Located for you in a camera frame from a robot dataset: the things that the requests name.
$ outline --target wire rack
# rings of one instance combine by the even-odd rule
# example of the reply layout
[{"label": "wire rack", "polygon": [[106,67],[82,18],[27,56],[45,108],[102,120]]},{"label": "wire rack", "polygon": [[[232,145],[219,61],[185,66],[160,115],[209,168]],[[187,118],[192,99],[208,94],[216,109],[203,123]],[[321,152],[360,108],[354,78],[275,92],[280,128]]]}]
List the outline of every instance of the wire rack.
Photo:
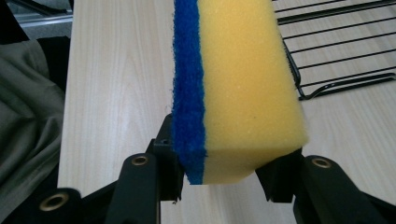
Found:
[{"label": "wire rack", "polygon": [[396,0],[273,4],[300,100],[396,78]]}]

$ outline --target blue and yellow sponge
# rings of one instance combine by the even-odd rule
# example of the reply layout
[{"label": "blue and yellow sponge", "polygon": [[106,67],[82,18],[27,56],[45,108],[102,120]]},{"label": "blue and yellow sponge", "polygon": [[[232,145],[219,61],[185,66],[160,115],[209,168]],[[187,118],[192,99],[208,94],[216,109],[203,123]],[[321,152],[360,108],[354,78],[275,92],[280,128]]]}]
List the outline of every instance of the blue and yellow sponge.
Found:
[{"label": "blue and yellow sponge", "polygon": [[175,0],[173,146],[192,184],[233,183],[307,136],[269,0]]}]

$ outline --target fabric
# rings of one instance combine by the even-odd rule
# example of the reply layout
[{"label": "fabric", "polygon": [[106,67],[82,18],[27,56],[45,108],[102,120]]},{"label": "fabric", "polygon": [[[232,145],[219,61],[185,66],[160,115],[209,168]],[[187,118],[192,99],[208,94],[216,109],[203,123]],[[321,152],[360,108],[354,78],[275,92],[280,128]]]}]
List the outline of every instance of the fabric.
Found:
[{"label": "fabric", "polygon": [[0,222],[59,162],[64,92],[37,41],[0,46]]}]

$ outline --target yellow sponge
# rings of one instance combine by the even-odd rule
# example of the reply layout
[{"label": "yellow sponge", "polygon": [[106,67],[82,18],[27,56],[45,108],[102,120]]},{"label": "yellow sponge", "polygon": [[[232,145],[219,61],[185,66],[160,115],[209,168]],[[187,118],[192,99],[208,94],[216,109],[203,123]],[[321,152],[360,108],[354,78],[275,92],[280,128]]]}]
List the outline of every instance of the yellow sponge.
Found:
[{"label": "yellow sponge", "polygon": [[[205,108],[203,167],[185,159],[185,154],[203,154],[194,154],[189,146],[176,151],[192,184],[233,183],[302,147],[307,141],[304,116],[272,2],[198,0],[197,6]],[[183,75],[177,73],[175,88]],[[175,104],[182,104],[174,98]],[[180,113],[195,112],[174,107],[174,122],[183,122],[177,119]]]}]

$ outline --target wooden table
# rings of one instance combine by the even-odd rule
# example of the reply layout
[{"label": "wooden table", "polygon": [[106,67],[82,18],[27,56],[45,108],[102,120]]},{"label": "wooden table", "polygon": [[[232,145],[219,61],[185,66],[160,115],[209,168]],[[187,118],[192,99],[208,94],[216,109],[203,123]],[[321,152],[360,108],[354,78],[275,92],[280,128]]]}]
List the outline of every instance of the wooden table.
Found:
[{"label": "wooden table", "polygon": [[[313,1],[298,2],[301,5]],[[295,1],[275,2],[277,9],[292,4],[296,5]],[[118,178],[124,159],[144,152],[149,140],[156,136],[172,105],[173,10],[172,0],[76,1],[59,187],[79,189],[83,196],[102,188]],[[282,12],[279,16],[306,10]],[[284,25],[280,30],[288,36],[389,15],[396,15],[395,6]],[[290,49],[309,48],[335,38],[350,38],[357,32],[395,31],[395,24],[389,21],[364,26],[359,28],[360,33],[342,30],[311,35],[287,44]],[[395,35],[370,43],[318,49],[293,57],[304,66],[365,50],[396,49]],[[359,64],[334,64],[324,71],[305,69],[304,82],[379,64],[394,66],[396,54]],[[361,190],[396,204],[396,82],[324,96],[302,105],[310,136],[304,154],[337,161]],[[182,201],[162,203],[162,211],[163,223],[295,222],[291,204],[265,201],[255,175],[222,186],[190,186],[186,180]]]}]

